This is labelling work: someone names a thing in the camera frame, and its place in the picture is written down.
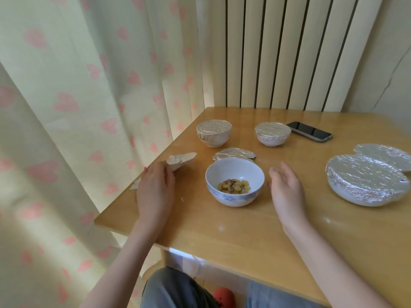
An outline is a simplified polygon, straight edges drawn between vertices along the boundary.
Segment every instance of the bowl rim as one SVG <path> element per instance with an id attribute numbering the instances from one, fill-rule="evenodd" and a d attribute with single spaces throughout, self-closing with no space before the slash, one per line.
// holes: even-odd
<path id="1" fill-rule="evenodd" d="M 207 172 L 208 172 L 208 169 L 209 169 L 212 165 L 216 164 L 217 162 L 221 162 L 221 161 L 225 162 L 225 160 L 227 160 L 227 159 L 239 159 L 239 160 L 244 160 L 244 161 L 247 161 L 247 162 L 251 162 L 252 164 L 254 164 L 255 166 L 257 166 L 257 167 L 260 169 L 260 171 L 263 173 L 263 176 L 264 176 L 264 181 L 263 181 L 263 183 L 261 184 L 261 186 L 258 187 L 258 188 L 257 188 L 255 191 L 253 191 L 253 192 L 244 193 L 244 194 L 242 194 L 242 195 L 241 195 L 241 194 L 235 195 L 235 194 L 231 194 L 231 193 L 225 193 L 225 192 L 222 192 L 222 191 L 214 188 L 214 187 L 208 182 L 208 180 L 207 180 Z M 257 192 L 258 190 L 260 190 L 260 189 L 264 186 L 264 182 L 265 182 L 265 174 L 264 174 L 263 169 L 262 169 L 261 167 L 259 167 L 257 164 L 255 164 L 253 161 L 251 161 L 251 160 L 246 160 L 246 159 L 242 159 L 242 158 L 224 158 L 224 159 L 220 159 L 220 160 L 218 160 L 218 161 L 213 162 L 212 164 L 210 164 L 210 165 L 208 166 L 207 170 L 205 171 L 204 178 L 206 179 L 205 182 L 207 183 L 207 185 L 209 185 L 209 186 L 210 186 L 212 189 L 214 189 L 215 191 L 217 191 L 217 192 L 219 192 L 219 193 L 221 193 L 221 194 L 223 194 L 223 195 L 230 195 L 230 196 L 234 196 L 234 197 L 250 195 L 250 194 L 252 194 L 252 193 L 254 193 L 254 192 Z"/>

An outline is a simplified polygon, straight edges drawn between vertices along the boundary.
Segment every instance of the foil-covered dish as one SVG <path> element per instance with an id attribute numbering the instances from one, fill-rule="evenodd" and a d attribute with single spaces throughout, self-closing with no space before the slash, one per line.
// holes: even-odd
<path id="1" fill-rule="evenodd" d="M 244 150 L 241 148 L 226 148 L 215 155 L 213 155 L 213 160 L 218 161 L 224 158 L 240 158 L 252 161 L 256 157 L 255 153 L 249 150 Z"/>
<path id="2" fill-rule="evenodd" d="M 291 134 L 291 128 L 279 122 L 260 123 L 255 127 L 255 131 L 258 140 L 269 147 L 284 144 Z"/>
<path id="3" fill-rule="evenodd" d="M 182 165 L 188 163 L 192 159 L 196 157 L 197 153 L 196 152 L 189 152 L 187 154 L 176 154 L 176 155 L 171 155 L 167 158 L 166 162 L 168 165 L 170 165 L 170 168 L 172 171 L 175 171 L 182 167 Z M 129 190 L 134 190 L 138 188 L 138 184 L 140 184 L 141 178 L 138 178 L 134 181 L 134 183 L 131 185 Z"/>
<path id="4" fill-rule="evenodd" d="M 338 155 L 326 166 L 328 183 L 339 196 L 358 205 L 376 207 L 401 199 L 409 181 L 397 168 L 363 155 Z"/>
<path id="5" fill-rule="evenodd" d="M 361 144 L 354 148 L 356 154 L 364 155 L 396 167 L 402 172 L 411 171 L 411 155 L 394 147 Z"/>
<path id="6" fill-rule="evenodd" d="M 229 140 L 232 124 L 225 120 L 208 120 L 197 125 L 197 135 L 208 147 L 218 148 Z"/>

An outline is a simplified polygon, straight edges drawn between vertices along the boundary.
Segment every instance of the red object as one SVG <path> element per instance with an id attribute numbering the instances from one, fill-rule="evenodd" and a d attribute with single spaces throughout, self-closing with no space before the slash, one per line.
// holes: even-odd
<path id="1" fill-rule="evenodd" d="M 219 287 L 213 293 L 214 299 L 220 304 L 221 308 L 235 308 L 235 298 L 233 291 Z"/>

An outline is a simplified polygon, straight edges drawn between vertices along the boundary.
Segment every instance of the bowl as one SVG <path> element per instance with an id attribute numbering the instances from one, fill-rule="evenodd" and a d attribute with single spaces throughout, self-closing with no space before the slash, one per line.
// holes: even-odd
<path id="1" fill-rule="evenodd" d="M 208 120 L 197 125 L 200 140 L 211 148 L 218 148 L 229 140 L 232 124 L 225 120 Z"/>
<path id="2" fill-rule="evenodd" d="M 221 204 L 229 207 L 243 207 L 260 194 L 264 185 L 264 172 L 254 162 L 239 158 L 224 158 L 215 161 L 205 172 L 207 188 Z M 250 191 L 243 195 L 231 195 L 218 191 L 218 184 L 227 179 L 246 180 Z"/>
<path id="3" fill-rule="evenodd" d="M 290 127 L 279 122 L 263 122 L 255 130 L 259 142 L 268 147 L 284 144 L 291 134 Z"/>

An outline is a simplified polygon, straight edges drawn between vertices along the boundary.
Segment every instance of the blue floral bowl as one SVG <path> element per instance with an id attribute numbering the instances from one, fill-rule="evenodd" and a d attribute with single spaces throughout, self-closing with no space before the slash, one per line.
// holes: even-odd
<path id="1" fill-rule="evenodd" d="M 254 162 L 239 158 L 224 158 L 214 162 L 205 172 L 207 188 L 213 197 L 229 207 L 243 207 L 259 195 L 264 185 L 264 172 Z M 227 179 L 246 180 L 251 190 L 243 195 L 230 195 L 218 191 L 218 184 Z"/>

